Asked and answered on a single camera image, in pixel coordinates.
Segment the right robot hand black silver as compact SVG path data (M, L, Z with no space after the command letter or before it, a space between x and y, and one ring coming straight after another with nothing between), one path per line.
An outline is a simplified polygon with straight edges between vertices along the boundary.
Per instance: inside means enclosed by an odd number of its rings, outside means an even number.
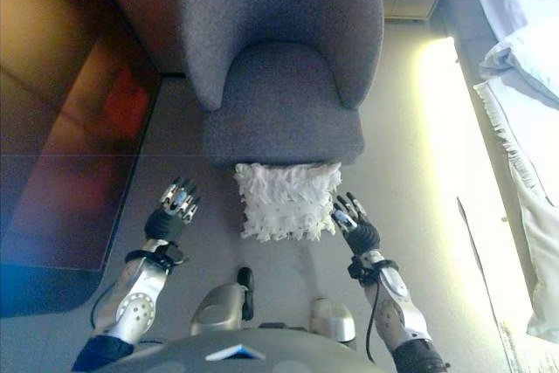
M370 222L366 210L351 193L337 195L331 218L342 232L346 243L356 256L380 249L380 235Z

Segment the left robot hand black silver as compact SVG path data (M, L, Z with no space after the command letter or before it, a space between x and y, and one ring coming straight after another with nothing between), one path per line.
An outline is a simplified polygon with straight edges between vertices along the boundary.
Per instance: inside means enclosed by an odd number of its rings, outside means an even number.
M191 223L199 208L197 186L188 178L173 180L159 199L144 226L146 239L177 242L183 227Z

